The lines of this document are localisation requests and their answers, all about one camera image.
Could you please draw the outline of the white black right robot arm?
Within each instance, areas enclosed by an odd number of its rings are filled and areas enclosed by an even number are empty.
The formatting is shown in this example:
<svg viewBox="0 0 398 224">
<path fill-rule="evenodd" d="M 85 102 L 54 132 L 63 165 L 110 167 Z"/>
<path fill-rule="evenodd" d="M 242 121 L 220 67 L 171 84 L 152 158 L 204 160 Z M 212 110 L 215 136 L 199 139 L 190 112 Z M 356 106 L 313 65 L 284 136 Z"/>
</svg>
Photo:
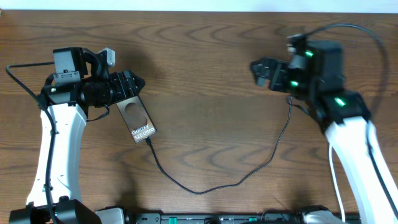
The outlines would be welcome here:
<svg viewBox="0 0 398 224">
<path fill-rule="evenodd" d="M 251 62 L 259 86 L 304 101 L 345 171 L 362 223 L 397 223 L 397 186 L 363 97 L 345 88 L 343 49 L 332 40 L 296 40 L 286 62 Z"/>
</svg>

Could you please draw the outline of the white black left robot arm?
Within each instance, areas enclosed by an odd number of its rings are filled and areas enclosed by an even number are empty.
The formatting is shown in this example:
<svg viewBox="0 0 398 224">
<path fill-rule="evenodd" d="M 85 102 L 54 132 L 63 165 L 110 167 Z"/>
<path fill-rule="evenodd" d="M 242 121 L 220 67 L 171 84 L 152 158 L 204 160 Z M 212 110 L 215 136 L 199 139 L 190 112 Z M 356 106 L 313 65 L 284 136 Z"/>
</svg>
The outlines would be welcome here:
<svg viewBox="0 0 398 224">
<path fill-rule="evenodd" d="M 80 149 L 88 107 L 116 104 L 122 113 L 141 106 L 145 81 L 130 70 L 65 83 L 51 74 L 35 97 L 41 110 L 42 142 L 34 184 L 25 208 L 10 212 L 9 223 L 130 223 L 122 207 L 92 211 L 81 201 Z"/>
</svg>

